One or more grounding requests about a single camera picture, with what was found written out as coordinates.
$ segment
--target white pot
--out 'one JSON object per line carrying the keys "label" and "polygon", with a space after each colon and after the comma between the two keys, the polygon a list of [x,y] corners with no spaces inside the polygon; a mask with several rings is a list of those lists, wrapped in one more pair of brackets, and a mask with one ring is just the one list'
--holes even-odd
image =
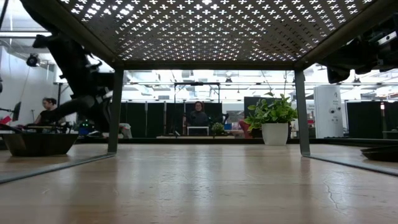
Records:
{"label": "white pot", "polygon": [[262,139],[269,146],[286,145],[288,132],[289,127],[287,123],[262,125]]}

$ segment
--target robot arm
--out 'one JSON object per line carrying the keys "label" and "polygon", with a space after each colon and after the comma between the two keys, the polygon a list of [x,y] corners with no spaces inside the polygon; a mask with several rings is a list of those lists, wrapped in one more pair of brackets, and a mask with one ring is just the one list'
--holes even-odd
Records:
{"label": "robot arm", "polygon": [[26,1],[28,0],[21,0],[21,3],[33,20],[52,33],[49,37],[38,35],[33,48],[49,49],[63,73],[61,78],[67,79],[73,92],[72,100],[53,111],[43,113],[42,123],[52,123],[66,115],[78,112],[94,121],[98,131],[108,132],[110,98],[106,95],[112,90],[113,73],[100,73],[98,69],[100,64],[90,64],[87,57],[89,52],[32,10],[28,4],[25,4]]}

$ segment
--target woman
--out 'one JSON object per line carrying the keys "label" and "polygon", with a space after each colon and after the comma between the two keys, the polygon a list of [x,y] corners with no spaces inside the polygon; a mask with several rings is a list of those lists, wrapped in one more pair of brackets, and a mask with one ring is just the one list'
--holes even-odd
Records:
{"label": "woman", "polygon": [[[40,124],[42,121],[42,113],[45,113],[46,111],[52,111],[55,108],[57,108],[56,104],[57,104],[57,100],[54,98],[44,98],[42,101],[43,107],[44,107],[44,111],[42,111],[38,117],[35,120],[35,124]],[[65,118],[61,118],[61,120],[58,121],[58,123],[64,123],[66,122]]]}
{"label": "woman", "polygon": [[195,110],[189,114],[189,126],[208,126],[209,117],[203,112],[203,103],[201,101],[195,102]]}

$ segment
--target perforated metal tabletop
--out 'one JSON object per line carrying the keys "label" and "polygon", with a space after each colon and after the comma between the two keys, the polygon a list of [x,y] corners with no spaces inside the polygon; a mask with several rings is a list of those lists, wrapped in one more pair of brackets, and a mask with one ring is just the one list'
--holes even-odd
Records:
{"label": "perforated metal tabletop", "polygon": [[[306,58],[309,52],[343,26],[354,23],[358,15],[365,11],[369,16],[380,11],[388,13],[388,8],[397,5],[392,0],[29,2],[107,62],[127,69],[294,69],[314,62],[316,57]],[[357,19],[359,26],[366,25],[366,16]],[[368,20],[375,22],[373,16]]]}

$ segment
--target small plant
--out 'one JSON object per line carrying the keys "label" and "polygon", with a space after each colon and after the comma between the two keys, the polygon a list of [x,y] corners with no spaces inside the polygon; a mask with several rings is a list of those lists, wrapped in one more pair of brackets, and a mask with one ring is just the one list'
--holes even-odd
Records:
{"label": "small plant", "polygon": [[223,134],[224,133],[224,125],[221,123],[213,124],[213,126],[211,127],[211,132],[213,132],[213,134],[215,134],[215,135]]}
{"label": "small plant", "polygon": [[289,97],[280,94],[281,99],[276,99],[270,105],[266,100],[259,100],[257,105],[250,105],[248,109],[254,111],[244,122],[250,124],[248,131],[260,129],[262,124],[266,123],[288,123],[297,118],[297,111],[292,108],[292,104],[287,102]]}

